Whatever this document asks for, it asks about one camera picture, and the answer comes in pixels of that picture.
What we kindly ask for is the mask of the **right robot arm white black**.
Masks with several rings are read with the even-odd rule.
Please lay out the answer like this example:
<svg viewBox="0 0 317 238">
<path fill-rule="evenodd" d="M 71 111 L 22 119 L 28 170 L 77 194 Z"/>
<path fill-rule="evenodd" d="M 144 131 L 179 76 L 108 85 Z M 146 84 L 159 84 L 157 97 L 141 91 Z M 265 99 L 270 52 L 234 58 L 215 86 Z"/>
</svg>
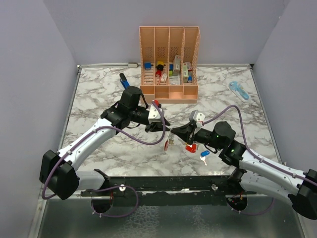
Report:
<svg viewBox="0 0 317 238">
<path fill-rule="evenodd" d="M 227 182 L 228 190 L 238 194 L 250 191 L 284 201 L 300 215 L 317 218 L 317 172 L 290 168 L 265 158 L 234 139 L 236 132 L 225 121 L 212 131 L 196 128 L 193 122 L 172 129 L 187 144 L 195 142 L 219 151 L 219 157 L 236 169 Z"/>
</svg>

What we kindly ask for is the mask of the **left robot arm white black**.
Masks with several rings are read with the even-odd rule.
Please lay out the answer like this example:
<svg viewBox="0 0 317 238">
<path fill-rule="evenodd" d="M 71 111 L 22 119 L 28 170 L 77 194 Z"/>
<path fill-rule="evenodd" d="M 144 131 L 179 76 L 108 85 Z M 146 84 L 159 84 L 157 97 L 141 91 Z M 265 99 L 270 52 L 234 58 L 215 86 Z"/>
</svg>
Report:
<svg viewBox="0 0 317 238">
<path fill-rule="evenodd" d="M 169 131 L 170 123 L 164 117 L 161 105 L 152 101 L 151 105 L 139 106 L 144 98 L 140 88 L 127 87 L 120 100 L 104 110 L 97 122 L 78 139 L 57 152 L 48 150 L 43 155 L 39 177 L 44 185 L 42 198 L 48 198 L 46 189 L 62 200 L 80 190 L 93 190 L 100 196 L 107 194 L 109 178 L 106 174 L 97 169 L 91 172 L 79 172 L 78 169 L 97 148 L 119 133 L 149 145 L 149 142 L 143 142 L 124 131 L 131 122 L 145 125 L 147 132 Z"/>
</svg>

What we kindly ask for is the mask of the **metal key holder red handle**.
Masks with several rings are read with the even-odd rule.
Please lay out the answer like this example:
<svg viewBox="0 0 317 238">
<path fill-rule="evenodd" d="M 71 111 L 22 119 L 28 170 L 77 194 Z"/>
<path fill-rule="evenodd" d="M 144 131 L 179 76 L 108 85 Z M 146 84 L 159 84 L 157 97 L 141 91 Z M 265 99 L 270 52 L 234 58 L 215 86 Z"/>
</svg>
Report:
<svg viewBox="0 0 317 238">
<path fill-rule="evenodd" d="M 167 151 L 169 145 L 173 145 L 173 144 L 174 144 L 174 134 L 170 133 L 165 144 L 164 144 L 164 151 Z"/>
</svg>

